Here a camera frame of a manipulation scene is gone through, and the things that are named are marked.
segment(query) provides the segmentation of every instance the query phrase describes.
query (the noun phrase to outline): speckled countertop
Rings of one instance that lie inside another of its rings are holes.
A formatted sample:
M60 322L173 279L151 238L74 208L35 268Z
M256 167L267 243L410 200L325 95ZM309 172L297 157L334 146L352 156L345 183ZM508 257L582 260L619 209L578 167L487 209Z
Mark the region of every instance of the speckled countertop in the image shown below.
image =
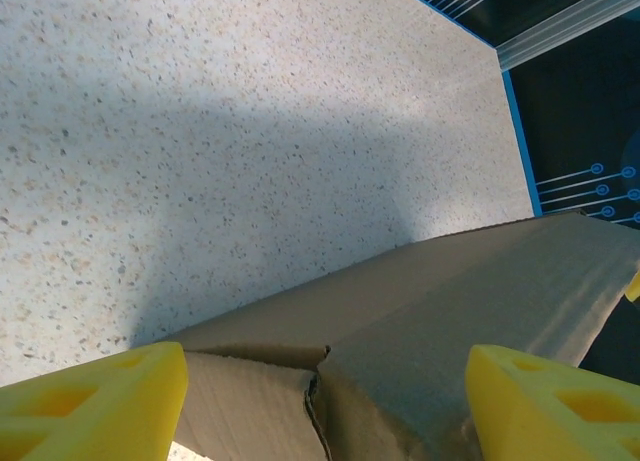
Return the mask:
M0 159L0 385L531 214L493 50L415 0L0 0Z

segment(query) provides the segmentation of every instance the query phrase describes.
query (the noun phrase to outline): cardboard box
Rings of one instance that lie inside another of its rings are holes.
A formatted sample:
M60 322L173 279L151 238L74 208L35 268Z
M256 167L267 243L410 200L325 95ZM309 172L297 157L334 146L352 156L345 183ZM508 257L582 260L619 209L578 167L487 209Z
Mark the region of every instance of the cardboard box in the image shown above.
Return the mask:
M480 459L470 347L578 365L639 268L640 232L571 213L387 252L171 337L176 441L215 461Z

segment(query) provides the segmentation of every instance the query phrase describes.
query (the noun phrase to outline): terrazzo surface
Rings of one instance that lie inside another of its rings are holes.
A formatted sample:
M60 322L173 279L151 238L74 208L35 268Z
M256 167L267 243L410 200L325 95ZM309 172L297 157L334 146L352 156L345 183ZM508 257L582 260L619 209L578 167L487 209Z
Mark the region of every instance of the terrazzo surface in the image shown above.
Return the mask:
M0 0L0 159L0 385L531 215L493 50L416 0Z

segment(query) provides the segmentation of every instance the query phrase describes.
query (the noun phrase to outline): blue border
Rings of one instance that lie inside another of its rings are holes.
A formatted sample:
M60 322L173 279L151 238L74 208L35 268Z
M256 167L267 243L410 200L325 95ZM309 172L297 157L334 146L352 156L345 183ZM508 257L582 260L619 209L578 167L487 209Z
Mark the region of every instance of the blue border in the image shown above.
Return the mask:
M433 6L431 6L428 2L426 2L425 0L418 0L420 1L422 4L425 4L427 6L429 6L431 9L433 9L436 13L444 16L445 18L447 18L449 21L451 21L453 24L455 24L456 26L458 26L459 28L462 28L464 31L466 31L467 33L469 33L471 36L473 36L476 39L479 39L480 41L482 41L484 44L486 44L487 46L495 49L496 47L493 46L492 44L489 44L487 41L485 41L484 39L482 39L480 36L478 36L476 33L474 33L473 31L470 31L468 28L465 28L463 25L461 25L460 23L458 23L455 19L450 18L449 16L447 16L446 14L444 14L442 11L440 11L437 8L434 8Z
M518 101L516 101L516 93L513 90L511 75L509 71L503 71L502 81L504 89L507 92L507 101L509 102L509 110L511 111L511 120L516 129L516 140L520 149L520 158L522 158L522 167L524 168L524 177L527 180L527 188L529 188L529 197L531 198L531 206L535 216L542 216L542 206L540 205L540 197L538 188L536 188L536 180L533 177L533 167L531 166L531 158L529 158L529 150L527 149L527 141L524 136L522 120L520 119L520 111L518 110Z

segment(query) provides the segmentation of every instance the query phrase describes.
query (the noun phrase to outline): torn cardboard edge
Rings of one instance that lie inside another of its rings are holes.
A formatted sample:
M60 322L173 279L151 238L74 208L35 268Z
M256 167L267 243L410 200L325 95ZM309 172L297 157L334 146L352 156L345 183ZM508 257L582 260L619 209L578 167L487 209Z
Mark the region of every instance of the torn cardboard edge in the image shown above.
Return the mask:
M578 364L638 269L639 237L577 214L483 228L188 328L170 339L209 354L187 354L194 387L176 441L216 461L481 459L462 377L470 346Z

